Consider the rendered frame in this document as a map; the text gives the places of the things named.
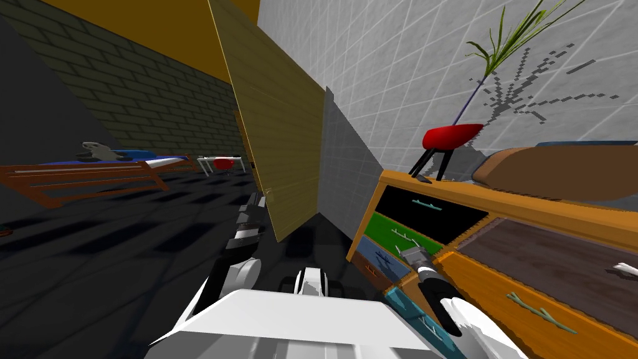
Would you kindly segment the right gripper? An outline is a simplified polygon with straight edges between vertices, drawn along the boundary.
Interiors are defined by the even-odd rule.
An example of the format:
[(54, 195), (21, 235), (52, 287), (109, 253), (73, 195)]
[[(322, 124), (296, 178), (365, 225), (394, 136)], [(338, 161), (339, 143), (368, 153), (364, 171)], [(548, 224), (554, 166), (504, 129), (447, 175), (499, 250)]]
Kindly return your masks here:
[(398, 256), (416, 272), (432, 270), (430, 254), (415, 239), (411, 239), (411, 241), (415, 244), (415, 247), (403, 251), (395, 245)]

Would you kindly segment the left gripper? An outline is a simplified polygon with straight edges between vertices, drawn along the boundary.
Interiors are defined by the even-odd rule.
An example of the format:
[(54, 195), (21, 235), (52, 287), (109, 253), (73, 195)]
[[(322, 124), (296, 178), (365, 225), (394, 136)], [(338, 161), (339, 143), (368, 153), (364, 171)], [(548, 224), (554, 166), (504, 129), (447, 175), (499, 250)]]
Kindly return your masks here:
[(261, 224), (267, 214), (265, 201), (266, 198), (262, 192), (254, 192), (251, 194), (248, 203), (239, 209), (237, 224)]

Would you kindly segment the green drawer front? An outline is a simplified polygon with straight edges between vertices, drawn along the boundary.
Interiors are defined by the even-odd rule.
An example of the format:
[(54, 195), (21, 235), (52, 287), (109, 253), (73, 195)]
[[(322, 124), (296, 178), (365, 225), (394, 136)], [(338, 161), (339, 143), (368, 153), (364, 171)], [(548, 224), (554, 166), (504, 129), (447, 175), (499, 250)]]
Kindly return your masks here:
[(397, 245), (402, 251), (415, 247), (414, 243), (410, 243), (391, 232), (392, 229), (398, 229), (399, 232), (407, 234), (409, 237), (414, 238), (423, 248), (427, 250), (429, 254), (436, 254), (443, 249), (443, 245), (426, 237), (422, 234), (413, 231), (402, 224), (393, 221), (379, 213), (374, 212), (369, 220), (369, 223), (364, 230), (364, 235), (378, 243), (379, 246), (385, 248), (387, 251), (398, 256), (395, 245)]

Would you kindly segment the black drawer front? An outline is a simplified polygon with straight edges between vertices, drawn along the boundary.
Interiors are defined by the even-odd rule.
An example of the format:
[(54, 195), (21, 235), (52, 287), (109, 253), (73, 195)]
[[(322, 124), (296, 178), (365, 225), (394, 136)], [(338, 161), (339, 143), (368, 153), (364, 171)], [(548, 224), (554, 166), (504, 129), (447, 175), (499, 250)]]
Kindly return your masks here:
[[(442, 208), (436, 211), (411, 200)], [(376, 211), (443, 245), (480, 222), (488, 212), (393, 186), (385, 187)]]

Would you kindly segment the blue drawer front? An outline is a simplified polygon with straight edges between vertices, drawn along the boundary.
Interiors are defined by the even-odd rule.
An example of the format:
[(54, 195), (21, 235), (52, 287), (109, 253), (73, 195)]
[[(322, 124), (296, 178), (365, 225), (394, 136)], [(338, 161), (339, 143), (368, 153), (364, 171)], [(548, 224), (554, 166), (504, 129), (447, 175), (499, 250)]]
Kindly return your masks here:
[[(399, 282), (401, 279), (412, 272), (411, 268), (403, 263), (403, 261), (395, 258), (388, 251), (385, 251), (382, 247), (379, 247), (374, 241), (366, 236), (361, 237), (358, 242), (356, 251), (363, 255), (367, 260), (369, 260), (384, 275), (386, 275), (391, 282)], [(384, 266), (383, 262), (378, 261), (378, 258), (375, 254), (376, 251), (380, 251), (383, 254), (387, 255), (394, 262), (394, 265), (391, 267)]]

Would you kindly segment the teal drawer front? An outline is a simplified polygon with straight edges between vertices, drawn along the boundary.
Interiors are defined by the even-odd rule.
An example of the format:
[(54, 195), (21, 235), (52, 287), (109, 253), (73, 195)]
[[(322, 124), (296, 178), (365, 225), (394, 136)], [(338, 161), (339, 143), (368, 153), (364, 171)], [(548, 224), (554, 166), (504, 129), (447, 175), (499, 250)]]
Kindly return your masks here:
[[(401, 289), (397, 287), (393, 287), (387, 294), (385, 294), (385, 300), (387, 300), (390, 303), (390, 306), (404, 319), (404, 321), (406, 321), (416, 331), (419, 328), (418, 326), (415, 326), (416, 319), (421, 315), (427, 315), (409, 297), (407, 297)], [(428, 338), (418, 331), (417, 332), (446, 359), (466, 359), (462, 352), (456, 347), (456, 344), (449, 334), (438, 324), (436, 325), (438, 327), (438, 333), (443, 338), (442, 342), (432, 337)]]

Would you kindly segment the white table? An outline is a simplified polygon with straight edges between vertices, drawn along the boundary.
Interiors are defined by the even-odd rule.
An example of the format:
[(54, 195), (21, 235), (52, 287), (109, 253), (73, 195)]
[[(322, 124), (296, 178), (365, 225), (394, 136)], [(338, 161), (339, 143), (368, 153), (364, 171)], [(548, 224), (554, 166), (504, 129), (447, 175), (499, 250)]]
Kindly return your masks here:
[(211, 173), (213, 173), (213, 169), (211, 167), (211, 163), (213, 163), (214, 160), (238, 161), (240, 163), (240, 165), (241, 165), (241, 168), (242, 168), (243, 172), (246, 172), (245, 165), (244, 165), (244, 162), (243, 162), (241, 156), (212, 156), (212, 157), (202, 156), (200, 158), (197, 158), (197, 162), (201, 166), (201, 168), (202, 168), (202, 170), (203, 170), (203, 172), (204, 172), (204, 174), (206, 176), (209, 176)]

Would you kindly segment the yellow door leaf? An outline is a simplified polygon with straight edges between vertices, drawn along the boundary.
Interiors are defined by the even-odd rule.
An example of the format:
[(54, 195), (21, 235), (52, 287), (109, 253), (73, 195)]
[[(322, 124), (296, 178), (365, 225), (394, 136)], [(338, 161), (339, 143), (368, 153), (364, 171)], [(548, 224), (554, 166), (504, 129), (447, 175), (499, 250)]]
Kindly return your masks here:
[(325, 92), (231, 0), (209, 0), (275, 238), (317, 213)]

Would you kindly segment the orange drawer front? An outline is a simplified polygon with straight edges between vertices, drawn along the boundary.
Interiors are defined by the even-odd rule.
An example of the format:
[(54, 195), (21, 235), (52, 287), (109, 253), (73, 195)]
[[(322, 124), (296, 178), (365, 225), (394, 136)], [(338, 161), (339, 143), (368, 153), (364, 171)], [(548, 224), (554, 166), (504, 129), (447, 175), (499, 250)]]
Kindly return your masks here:
[[(637, 341), (467, 256), (446, 252), (434, 259), (434, 264), (468, 301), (493, 318), (530, 359), (638, 359)], [(510, 292), (535, 309), (544, 308), (577, 334), (517, 305), (505, 296)]]

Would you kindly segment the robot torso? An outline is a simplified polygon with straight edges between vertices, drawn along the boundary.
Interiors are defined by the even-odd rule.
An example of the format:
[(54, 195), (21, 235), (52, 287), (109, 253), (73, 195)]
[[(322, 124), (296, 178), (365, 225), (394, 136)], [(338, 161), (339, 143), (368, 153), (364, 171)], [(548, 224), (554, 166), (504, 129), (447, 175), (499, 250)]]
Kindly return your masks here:
[(153, 342), (144, 359), (444, 359), (376, 301), (239, 289)]

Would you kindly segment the green plant in red pot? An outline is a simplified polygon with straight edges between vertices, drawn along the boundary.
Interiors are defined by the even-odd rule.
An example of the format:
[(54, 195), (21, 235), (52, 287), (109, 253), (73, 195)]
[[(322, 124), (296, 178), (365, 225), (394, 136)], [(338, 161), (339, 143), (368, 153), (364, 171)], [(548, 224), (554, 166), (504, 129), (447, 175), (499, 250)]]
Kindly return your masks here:
[(543, 4), (543, 1), (544, 0), (538, 0), (534, 8), (526, 15), (526, 17), (522, 21), (517, 24), (514, 30), (510, 29), (507, 35), (503, 34), (503, 22), (506, 9), (506, 7), (503, 6), (498, 27), (497, 41), (494, 41), (492, 32), (488, 32), (490, 43), (492, 45), (491, 52), (487, 52), (481, 45), (476, 42), (468, 42), (468, 44), (474, 46), (476, 49), (476, 51), (471, 53), (470, 55), (480, 57), (486, 62), (483, 76), (477, 82), (477, 86), (474, 92), (464, 103), (464, 106), (460, 109), (451, 125), (433, 128), (425, 132), (422, 138), (422, 147), (424, 149), (424, 153), (417, 160), (417, 162), (409, 172), (409, 175), (412, 178), (423, 183), (432, 183), (431, 180), (427, 179), (424, 175), (421, 174), (421, 171), (423, 170), (427, 162), (436, 153), (442, 153), (444, 155), (442, 163), (440, 164), (438, 170), (436, 180), (440, 181), (443, 178), (444, 172), (447, 169), (447, 165), (452, 158), (454, 150), (467, 144), (484, 127), (483, 124), (479, 123), (465, 123), (459, 125), (458, 122), (473, 98), (475, 97), (478, 90), (489, 77), (489, 75), (494, 74), (498, 67), (506, 59), (508, 59), (516, 50), (520, 49), (523, 45), (529, 42), (531, 38), (537, 36), (541, 31), (553, 25), (556, 21), (567, 15), (570, 11), (574, 10), (576, 7), (580, 6), (587, 0), (579, 0), (579, 2), (577, 2), (573, 7), (569, 8), (562, 15), (558, 16), (556, 19), (550, 22), (546, 22), (545, 20), (547, 20), (547, 18), (549, 18), (557, 9), (559, 9), (566, 2), (566, 0), (560, 0), (549, 10), (543, 10), (540, 8), (540, 6)]

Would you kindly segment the orange wooden dresser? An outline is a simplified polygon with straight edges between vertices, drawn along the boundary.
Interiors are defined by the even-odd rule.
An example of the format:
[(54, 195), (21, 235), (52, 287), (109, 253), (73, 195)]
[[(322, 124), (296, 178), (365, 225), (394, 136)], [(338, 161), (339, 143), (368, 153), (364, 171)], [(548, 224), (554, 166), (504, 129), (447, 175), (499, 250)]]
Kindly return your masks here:
[[(638, 253), (638, 213), (636, 212), (617, 211), (607, 208), (598, 208), (595, 206), (581, 206), (577, 204), (564, 203), (561, 201), (549, 201), (545, 199), (519, 196), (515, 194), (508, 194), (505, 192), (485, 189), (470, 183), (435, 181), (431, 184), (428, 184), (410, 177), (407, 173), (384, 171), (379, 178), (378, 184), (373, 192), (372, 198), (364, 214), (363, 221), (353, 239), (353, 243), (347, 255), (348, 260), (351, 260), (353, 253), (357, 249), (361, 237), (365, 236), (364, 230), (366, 229), (372, 214), (374, 212), (379, 213), (376, 211), (376, 207), (385, 187), (387, 186), (406, 189), (408, 191), (417, 192), (419, 194), (423, 194), (433, 198), (442, 199), (444, 201), (449, 201), (488, 212), (488, 215), (476, 225), (468, 229), (466, 232), (457, 237), (448, 245), (443, 245), (443, 249), (441, 251), (437, 252), (436, 254), (431, 254), (433, 262), (434, 259), (445, 254), (446, 252), (454, 251), (464, 255), (457, 249), (459, 244), (462, 241), (473, 236), (480, 230), (487, 228), (489, 224), (494, 223), (496, 220), (499, 219), (519, 221), (521, 223), (540, 227), (542, 229), (556, 231), (558, 233), (566, 234), (569, 236), (574, 236), (581, 239), (588, 239), (590, 241), (604, 243), (612, 247)], [(403, 261), (401, 257), (397, 257), (391, 252), (389, 253), (395, 258)], [(390, 289), (392, 289), (393, 287), (401, 289), (407, 297), (409, 297), (428, 316), (430, 316), (436, 324), (439, 325), (438, 319), (436, 319), (434, 313), (430, 308), (430, 305), (427, 303), (426, 299), (422, 296), (422, 293), (419, 290), (419, 278), (417, 272), (406, 262), (403, 261), (403, 263), (411, 268), (412, 272), (401, 279), (399, 282), (393, 282), (394, 285)], [(437, 272), (442, 274), (454, 287), (456, 287), (440, 270), (437, 269), (435, 264), (434, 267), (436, 268)], [(461, 292), (460, 294), (467, 302), (473, 304), (472, 302), (468, 301)], [(575, 309), (573, 310), (590, 317), (583, 312)], [(628, 338), (638, 342), (638, 340), (634, 337), (622, 333), (612, 328), (611, 326), (596, 320), (595, 318), (592, 319), (594, 319), (597, 323), (600, 323), (605, 327), (610, 328), (620, 333), (621, 335), (625, 335)]]

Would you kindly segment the brown rounded object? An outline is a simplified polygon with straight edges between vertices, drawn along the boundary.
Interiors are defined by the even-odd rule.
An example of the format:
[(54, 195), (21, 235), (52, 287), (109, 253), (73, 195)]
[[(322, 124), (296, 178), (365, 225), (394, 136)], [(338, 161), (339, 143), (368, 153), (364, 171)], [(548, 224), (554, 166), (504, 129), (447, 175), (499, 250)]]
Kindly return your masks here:
[(484, 187), (540, 198), (614, 201), (638, 193), (638, 145), (567, 145), (498, 151), (474, 171)]

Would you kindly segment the brown wooden bed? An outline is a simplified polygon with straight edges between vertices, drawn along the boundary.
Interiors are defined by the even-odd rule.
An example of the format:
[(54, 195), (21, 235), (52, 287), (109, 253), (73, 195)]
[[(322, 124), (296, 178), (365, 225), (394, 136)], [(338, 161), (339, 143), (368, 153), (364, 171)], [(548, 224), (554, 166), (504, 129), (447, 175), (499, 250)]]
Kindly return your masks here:
[(114, 190), (115, 194), (151, 189), (168, 190), (161, 173), (196, 171), (188, 154), (157, 155), (144, 150), (112, 150), (103, 143), (84, 142), (84, 153), (74, 161), (38, 165), (0, 166), (0, 183), (45, 208), (58, 208), (79, 199), (96, 198), (102, 192), (50, 197), (47, 192), (86, 186), (146, 182), (147, 186)]

